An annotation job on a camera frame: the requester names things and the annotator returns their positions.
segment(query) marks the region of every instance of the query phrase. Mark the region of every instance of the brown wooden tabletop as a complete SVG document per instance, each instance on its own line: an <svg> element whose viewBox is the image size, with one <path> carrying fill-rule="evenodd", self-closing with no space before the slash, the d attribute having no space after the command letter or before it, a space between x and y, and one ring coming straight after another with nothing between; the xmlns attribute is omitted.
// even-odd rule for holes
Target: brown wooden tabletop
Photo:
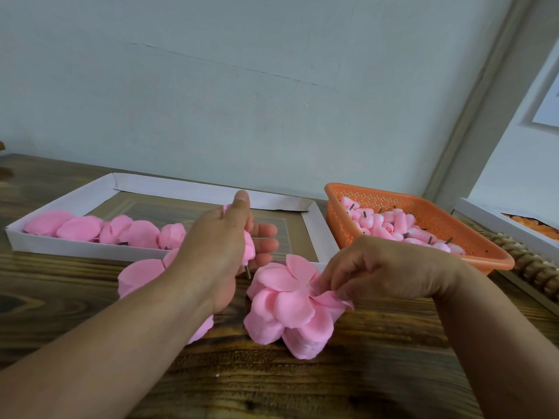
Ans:
<svg viewBox="0 0 559 419"><path fill-rule="evenodd" d="M100 176L98 166L0 157L3 226ZM117 300L125 262L13 253L0 237L0 369ZM559 318L494 273L491 279L554 344ZM481 412L434 305L383 300L336 323L314 360L282 342L260 346L243 318L248 281L238 279L215 327L185 347L130 417L479 417Z"/></svg>

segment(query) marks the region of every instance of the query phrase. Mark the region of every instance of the orange plastic basket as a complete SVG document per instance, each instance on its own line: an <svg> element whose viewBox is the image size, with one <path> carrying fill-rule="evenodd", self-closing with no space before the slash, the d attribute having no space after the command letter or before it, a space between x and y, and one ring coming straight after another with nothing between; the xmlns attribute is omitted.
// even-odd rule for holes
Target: orange plastic basket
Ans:
<svg viewBox="0 0 559 419"><path fill-rule="evenodd" d="M423 198L334 182L326 184L324 190L328 195L326 223L340 248L351 245L363 235L339 201L339 197L347 196L361 207L375 211L381 207L384 211L397 207L412 213L419 226L427 228L438 238L452 237L453 242L466 251L461 258L486 275L493 269L509 270L514 266L514 259L505 250Z"/></svg>

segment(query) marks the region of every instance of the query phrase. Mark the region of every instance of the person's right hand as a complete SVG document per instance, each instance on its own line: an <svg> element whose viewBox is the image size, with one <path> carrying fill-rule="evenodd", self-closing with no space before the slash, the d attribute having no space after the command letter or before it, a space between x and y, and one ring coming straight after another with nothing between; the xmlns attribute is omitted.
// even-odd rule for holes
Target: person's right hand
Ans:
<svg viewBox="0 0 559 419"><path fill-rule="evenodd" d="M469 266L436 248L369 236L339 251L319 281L340 299L445 297Z"/></svg>

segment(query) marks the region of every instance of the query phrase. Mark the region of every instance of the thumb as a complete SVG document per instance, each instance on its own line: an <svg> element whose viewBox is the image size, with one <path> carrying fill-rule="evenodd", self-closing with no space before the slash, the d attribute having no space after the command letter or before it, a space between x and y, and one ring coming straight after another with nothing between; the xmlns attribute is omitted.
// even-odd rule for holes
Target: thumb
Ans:
<svg viewBox="0 0 559 419"><path fill-rule="evenodd" d="M232 205L223 217L232 225L239 225L244 228L250 216L250 199L244 190L237 191Z"/></svg>
<svg viewBox="0 0 559 419"><path fill-rule="evenodd" d="M340 300L352 302L387 296L381 281L373 276L350 279L336 291L336 295Z"/></svg>

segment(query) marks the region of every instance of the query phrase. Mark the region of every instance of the white wall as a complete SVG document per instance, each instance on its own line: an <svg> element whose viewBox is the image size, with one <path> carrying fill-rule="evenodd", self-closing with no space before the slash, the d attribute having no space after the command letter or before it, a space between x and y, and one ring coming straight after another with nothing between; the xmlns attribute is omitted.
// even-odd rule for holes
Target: white wall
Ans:
<svg viewBox="0 0 559 419"><path fill-rule="evenodd" d="M511 0L0 0L15 152L421 194Z"/></svg>
<svg viewBox="0 0 559 419"><path fill-rule="evenodd" d="M532 123L558 72L559 40L468 199L559 223L559 128Z"/></svg>
<svg viewBox="0 0 559 419"><path fill-rule="evenodd" d="M559 0L535 0L435 198L443 209L470 195L558 37Z"/></svg>

